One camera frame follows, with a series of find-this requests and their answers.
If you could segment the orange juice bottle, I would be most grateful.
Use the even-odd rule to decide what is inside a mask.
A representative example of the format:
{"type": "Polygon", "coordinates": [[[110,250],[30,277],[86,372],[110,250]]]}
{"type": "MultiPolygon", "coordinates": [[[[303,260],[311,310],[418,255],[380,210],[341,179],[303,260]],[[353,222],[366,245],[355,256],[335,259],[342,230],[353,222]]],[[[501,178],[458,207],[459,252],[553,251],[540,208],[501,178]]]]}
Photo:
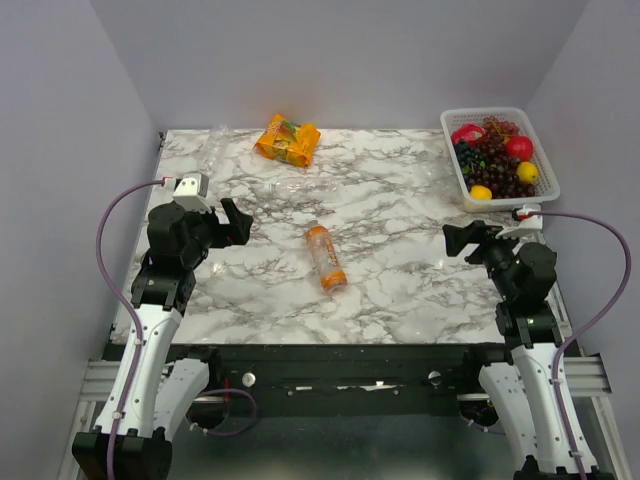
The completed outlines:
{"type": "Polygon", "coordinates": [[[312,220],[305,233],[307,247],[326,293],[334,293],[348,284],[346,274],[338,260],[329,231],[317,220],[312,220]]]}

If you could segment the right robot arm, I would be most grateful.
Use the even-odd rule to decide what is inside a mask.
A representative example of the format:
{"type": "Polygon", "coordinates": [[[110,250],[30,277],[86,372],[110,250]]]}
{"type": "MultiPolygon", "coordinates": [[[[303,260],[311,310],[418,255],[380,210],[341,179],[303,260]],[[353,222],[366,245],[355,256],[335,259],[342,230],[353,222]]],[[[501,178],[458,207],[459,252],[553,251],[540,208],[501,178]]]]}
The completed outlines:
{"type": "Polygon", "coordinates": [[[571,402],[563,337],[547,297],[557,255],[522,243],[511,229],[475,220],[443,228],[446,253],[483,266],[501,300],[496,325],[505,341],[501,359],[473,358],[460,367],[462,384],[485,391],[515,457],[517,479],[608,479],[591,452],[571,402]]]}

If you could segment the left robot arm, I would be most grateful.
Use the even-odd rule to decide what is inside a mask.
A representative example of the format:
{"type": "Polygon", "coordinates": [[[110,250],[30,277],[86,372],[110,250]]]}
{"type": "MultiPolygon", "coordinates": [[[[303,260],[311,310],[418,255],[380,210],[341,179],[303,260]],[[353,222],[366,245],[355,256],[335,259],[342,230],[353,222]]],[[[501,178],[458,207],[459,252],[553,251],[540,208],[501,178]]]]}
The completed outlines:
{"type": "Polygon", "coordinates": [[[210,250],[243,246],[253,218],[224,198],[227,216],[189,211],[172,201],[148,215],[149,247],[125,308],[129,337],[108,399],[93,429],[75,436],[72,454],[89,479],[164,479],[172,439],[196,397],[222,380],[210,358],[185,357],[162,376],[167,355],[210,250]]]}

